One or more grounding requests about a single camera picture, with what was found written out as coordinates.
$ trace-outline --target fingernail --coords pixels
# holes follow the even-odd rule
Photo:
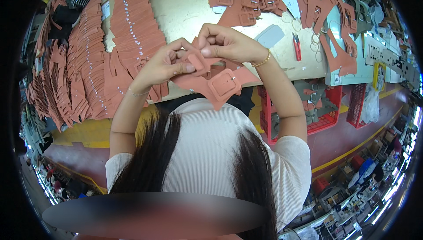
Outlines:
[[[202,50],[201,50],[201,54],[202,54],[203,56],[205,56],[205,57],[210,56],[210,55],[211,55],[210,49],[208,49],[208,48],[204,48],[204,49],[202,49]]]
[[[193,64],[187,64],[187,72],[191,73],[195,71]]]

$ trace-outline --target short sleeve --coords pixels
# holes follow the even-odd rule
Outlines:
[[[131,161],[133,155],[130,153],[119,153],[114,155],[106,162],[106,180],[107,180],[107,190],[113,187],[115,180],[124,169],[124,167]]]
[[[273,149],[279,156],[278,222],[286,226],[302,210],[311,184],[310,149],[299,137],[280,138]]]

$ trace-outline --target red floor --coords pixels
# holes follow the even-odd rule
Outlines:
[[[387,87],[387,91],[389,91],[394,89],[395,85],[387,84]],[[344,92],[347,95],[349,95],[350,91],[351,86],[344,87]],[[376,133],[401,108],[403,102],[406,101],[406,96],[407,91],[403,89],[380,99],[380,118],[377,123],[372,123],[356,130],[351,124],[346,122],[347,113],[345,112],[339,116],[339,121],[336,126],[310,135],[308,137],[308,145],[311,151],[310,161],[312,169],[345,154]],[[55,162],[61,163],[70,169],[91,177],[99,186],[106,188],[106,171],[104,165],[109,158],[109,149],[85,148],[82,143],[73,144],[73,146],[51,145],[50,148],[45,151],[45,155]],[[346,158],[353,156],[360,150],[361,149],[358,148]],[[315,171],[313,177],[335,167],[344,160],[345,158],[341,158],[339,161],[333,162],[324,169]]]

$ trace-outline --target yellow frame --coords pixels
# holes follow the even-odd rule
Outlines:
[[[386,75],[386,65],[384,63],[380,63],[380,62],[376,62],[374,63],[374,69],[373,69],[373,89],[377,90],[377,77],[379,74],[379,66],[382,67],[383,69],[383,86],[382,89],[380,91],[383,91],[385,89],[385,75]]]

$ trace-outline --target woman's hand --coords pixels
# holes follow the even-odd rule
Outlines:
[[[141,94],[151,86],[162,84],[178,74],[194,72],[195,68],[191,63],[176,63],[190,49],[195,48],[185,38],[161,47],[135,77],[131,90],[135,94]]]
[[[236,62],[260,63],[269,52],[256,40],[216,24],[203,24],[198,45],[204,57],[223,57]]]

